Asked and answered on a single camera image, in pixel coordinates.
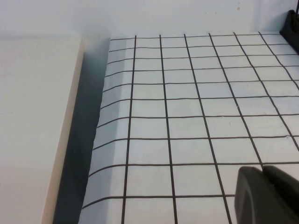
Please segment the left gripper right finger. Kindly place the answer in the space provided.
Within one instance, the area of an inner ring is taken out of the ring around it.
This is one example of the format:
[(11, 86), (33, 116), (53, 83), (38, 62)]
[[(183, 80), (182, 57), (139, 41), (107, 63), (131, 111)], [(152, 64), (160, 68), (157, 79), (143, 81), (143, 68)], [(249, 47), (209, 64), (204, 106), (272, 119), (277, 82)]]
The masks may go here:
[(263, 174), (270, 181), (281, 200), (299, 215), (299, 181), (275, 166), (264, 166)]

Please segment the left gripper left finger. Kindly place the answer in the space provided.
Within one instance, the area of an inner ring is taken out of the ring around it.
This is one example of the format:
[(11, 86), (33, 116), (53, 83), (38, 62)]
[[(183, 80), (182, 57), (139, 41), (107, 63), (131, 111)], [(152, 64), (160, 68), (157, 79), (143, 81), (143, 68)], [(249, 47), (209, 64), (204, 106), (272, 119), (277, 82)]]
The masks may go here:
[(241, 167), (235, 192), (238, 224), (297, 224), (299, 216), (289, 210), (263, 174), (255, 167)]

